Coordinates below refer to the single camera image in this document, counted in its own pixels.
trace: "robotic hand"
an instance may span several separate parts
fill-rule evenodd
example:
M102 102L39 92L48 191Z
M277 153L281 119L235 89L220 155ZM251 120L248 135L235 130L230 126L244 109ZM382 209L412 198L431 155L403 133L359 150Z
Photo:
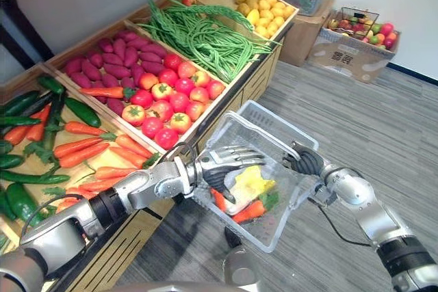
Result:
M138 170L91 200L79 201L28 232L17 250L0 257L0 291L40 291L44 280L58 277L80 259L86 249L83 235L92 240L114 222L153 201L180 193L188 198L201 179L235 202L224 185L225 175L263 164L263 155L258 152L227 146L204 150L189 164L175 157L153 169Z
M339 198L352 212L391 275L395 291L438 291L438 265L402 219L377 200L372 186L360 173L332 164L297 142L292 147L300 160L287 156L285 163L297 172L320 177L322 184L312 196L314 201L330 205Z

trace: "gray carpet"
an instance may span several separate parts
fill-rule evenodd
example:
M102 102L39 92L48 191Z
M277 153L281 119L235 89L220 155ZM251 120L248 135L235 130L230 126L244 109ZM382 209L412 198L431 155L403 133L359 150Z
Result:
M329 159L360 170L438 260L438 87L390 69L367 85L279 62L259 102L316 138ZM328 214L347 238L363 241L342 205ZM223 280L222 232L214 215L188 200L170 212L118 286ZM254 253L266 291L391 291L377 255L341 241L308 202L292 213L273 253Z

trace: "clear plastic basket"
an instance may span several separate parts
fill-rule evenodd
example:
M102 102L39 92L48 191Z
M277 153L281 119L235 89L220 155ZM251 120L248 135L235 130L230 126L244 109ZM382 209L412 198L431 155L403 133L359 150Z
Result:
M257 108L259 116L262 115L262 112L265 112L267 118L270 118L271 121L272 118L276 117L272 112L255 102L249 104L246 103L241 108L243 114L245 111L248 113L252 107L253 110ZM291 124L282 121L282 119L279 120L280 124L278 127L286 123L287 131L291 133L293 138L314 149L318 147L318 143L315 140ZM266 165L261 166L261 175L264 179L276 181L275 188L279 192L279 203L262 217L239 225L215 205L210 187L205 181L195 189L194 199L200 205L213 211L231 230L248 239L260 250L267 253L272 252L278 243L290 213L307 199L309 191L313 188L314 179L284 168L282 166L283 156L286 152L291 153L293 150L272 134L232 111L227 112L221 117L218 127L206 144L206 149L213 150L230 145L247 146L265 155ZM225 177L225 185L231 188L235 182L235 177L243 171L230 172Z

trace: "tomato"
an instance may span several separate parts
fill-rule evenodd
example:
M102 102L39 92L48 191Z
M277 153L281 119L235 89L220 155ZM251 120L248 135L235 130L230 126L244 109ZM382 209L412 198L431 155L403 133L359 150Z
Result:
M143 121L142 132L143 135L154 138L157 132L163 128L163 122L159 118L146 118Z
M154 140L162 148L168 150L178 142L178 133L173 129L163 128L156 133Z
M190 95L190 92L192 91L193 88L194 88L194 82L188 78L179 79L175 83L175 90L178 92L182 92L187 96Z
M190 62L181 63L178 66L178 77L190 78L196 72L196 68Z
M170 128L183 134L192 126L192 121L185 113L175 113L170 119Z
M157 101L152 104L151 110L158 114L162 122L167 122L173 115L172 105L168 101Z
M152 94L147 90L139 89L137 92L131 97L131 104L140 105L143 108L149 108L153 103Z
M141 126L146 118L146 112L139 105L128 105L123 109L122 118L135 127Z
M187 105L189 105L190 100L186 94L182 92L175 92L170 95L169 103L175 112L184 112Z
M167 54L163 60L163 65L175 72L178 71L178 66L184 62L177 54Z
M171 68L167 68L158 74L158 80L159 82L167 83L170 87L174 87L175 82L178 80L178 74Z

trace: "apple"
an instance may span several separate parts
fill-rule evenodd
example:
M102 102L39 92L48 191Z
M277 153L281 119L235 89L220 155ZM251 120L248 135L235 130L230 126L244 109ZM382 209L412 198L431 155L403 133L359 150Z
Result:
M207 85L207 91L210 99L217 99L217 97L222 94L224 89L225 86L217 80L213 80Z
M154 85L158 83L158 78L152 73L143 73L138 81L141 88L150 90Z
M185 109L185 114L187 114L192 122L195 122L204 113L205 106L202 103L191 102Z

